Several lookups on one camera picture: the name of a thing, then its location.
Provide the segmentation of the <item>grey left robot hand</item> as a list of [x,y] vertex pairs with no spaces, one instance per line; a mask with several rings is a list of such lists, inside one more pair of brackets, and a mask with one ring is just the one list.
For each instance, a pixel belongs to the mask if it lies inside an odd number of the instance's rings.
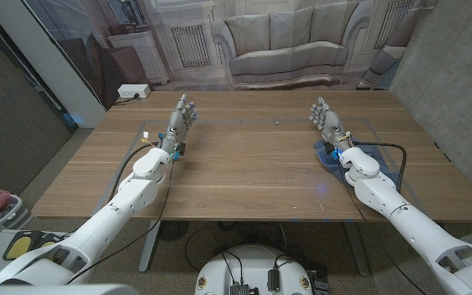
[[166,131],[163,134],[160,148],[171,154],[187,138],[194,121],[198,118],[194,102],[188,101],[186,93],[171,112]]

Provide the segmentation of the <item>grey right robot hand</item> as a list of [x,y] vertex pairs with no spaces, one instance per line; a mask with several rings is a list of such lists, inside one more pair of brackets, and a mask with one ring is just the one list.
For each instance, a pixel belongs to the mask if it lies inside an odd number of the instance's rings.
[[337,113],[322,97],[312,105],[309,120],[320,131],[322,139],[328,145],[340,152],[353,147],[350,132],[343,127]]

